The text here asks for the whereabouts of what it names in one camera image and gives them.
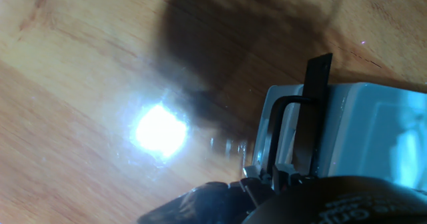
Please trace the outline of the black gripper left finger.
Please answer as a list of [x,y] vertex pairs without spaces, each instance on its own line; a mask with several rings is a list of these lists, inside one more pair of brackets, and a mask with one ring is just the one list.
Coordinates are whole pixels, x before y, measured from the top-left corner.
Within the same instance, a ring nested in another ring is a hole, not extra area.
[[212,181],[142,215],[137,224],[242,223],[275,195],[271,183],[246,177],[231,183]]

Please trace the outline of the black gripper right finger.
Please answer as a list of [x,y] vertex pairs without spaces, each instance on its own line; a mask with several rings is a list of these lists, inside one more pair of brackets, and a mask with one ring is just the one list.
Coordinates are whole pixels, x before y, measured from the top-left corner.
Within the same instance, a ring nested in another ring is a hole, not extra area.
[[278,164],[272,167],[273,189],[281,193],[288,187],[302,183],[301,175],[294,169],[292,164]]

